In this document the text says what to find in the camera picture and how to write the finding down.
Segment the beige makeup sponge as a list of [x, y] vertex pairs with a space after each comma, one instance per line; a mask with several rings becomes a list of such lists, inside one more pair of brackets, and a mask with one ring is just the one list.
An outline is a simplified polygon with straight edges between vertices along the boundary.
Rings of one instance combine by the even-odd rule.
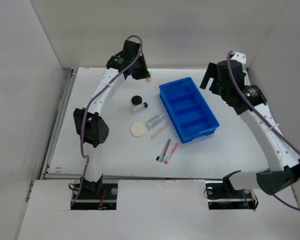
[[151, 83], [151, 82], [152, 82], [152, 78], [151, 78], [151, 77], [147, 77], [147, 78], [145, 79], [145, 81], [146, 81], [147, 83]]

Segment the clear vial black cap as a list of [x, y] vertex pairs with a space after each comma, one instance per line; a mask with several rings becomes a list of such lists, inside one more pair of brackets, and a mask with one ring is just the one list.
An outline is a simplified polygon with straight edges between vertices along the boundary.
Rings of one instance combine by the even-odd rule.
[[133, 106], [131, 108], [131, 112], [132, 112], [132, 114], [136, 114], [136, 113], [139, 113], [139, 112], [141, 112], [141, 111], [143, 111], [147, 108], [148, 108], [148, 103], [147, 102], [142, 102], [138, 105]]

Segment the clear plastic bottle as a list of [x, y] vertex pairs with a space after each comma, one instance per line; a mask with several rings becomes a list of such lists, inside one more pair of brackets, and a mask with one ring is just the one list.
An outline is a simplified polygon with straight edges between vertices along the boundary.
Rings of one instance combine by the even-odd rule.
[[165, 114], [157, 114], [156, 116], [152, 117], [150, 120], [145, 122], [147, 130], [153, 129], [155, 126], [163, 122], [165, 119]]

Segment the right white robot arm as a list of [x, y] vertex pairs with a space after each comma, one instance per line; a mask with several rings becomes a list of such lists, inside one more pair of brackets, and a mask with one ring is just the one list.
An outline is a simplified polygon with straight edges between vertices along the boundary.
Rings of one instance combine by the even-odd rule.
[[246, 74], [237, 60], [209, 63], [200, 88], [219, 95], [245, 122], [266, 158], [268, 168], [253, 174], [253, 181], [273, 196], [300, 180], [300, 154], [287, 144], [274, 121], [267, 99], [256, 85], [245, 84]]

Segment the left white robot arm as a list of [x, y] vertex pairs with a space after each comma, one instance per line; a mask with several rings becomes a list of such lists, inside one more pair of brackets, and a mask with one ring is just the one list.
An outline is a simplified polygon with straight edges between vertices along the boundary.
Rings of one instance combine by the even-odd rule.
[[80, 139], [80, 154], [85, 159], [78, 191], [84, 190], [93, 199], [101, 195], [102, 174], [91, 172], [92, 164], [89, 155], [84, 152], [84, 144], [96, 148], [106, 141], [110, 132], [104, 120], [106, 108], [129, 76], [134, 80], [151, 77], [143, 55], [143, 42], [137, 35], [129, 36], [124, 41], [123, 49], [110, 57], [93, 96], [84, 107], [76, 108], [73, 112], [75, 130]]

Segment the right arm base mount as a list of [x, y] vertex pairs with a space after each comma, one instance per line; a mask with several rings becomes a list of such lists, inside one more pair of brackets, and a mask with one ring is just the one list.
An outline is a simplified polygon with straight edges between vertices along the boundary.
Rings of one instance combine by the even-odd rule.
[[209, 210], [253, 210], [259, 200], [253, 190], [235, 190], [224, 181], [206, 181], [204, 196]]

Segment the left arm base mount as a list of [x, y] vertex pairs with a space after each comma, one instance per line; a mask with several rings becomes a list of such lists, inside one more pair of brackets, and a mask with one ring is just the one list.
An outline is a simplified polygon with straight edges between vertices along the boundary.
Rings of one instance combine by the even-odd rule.
[[118, 179], [100, 178], [97, 182], [84, 180], [80, 190], [80, 181], [70, 183], [72, 191], [71, 210], [109, 211], [117, 209]]

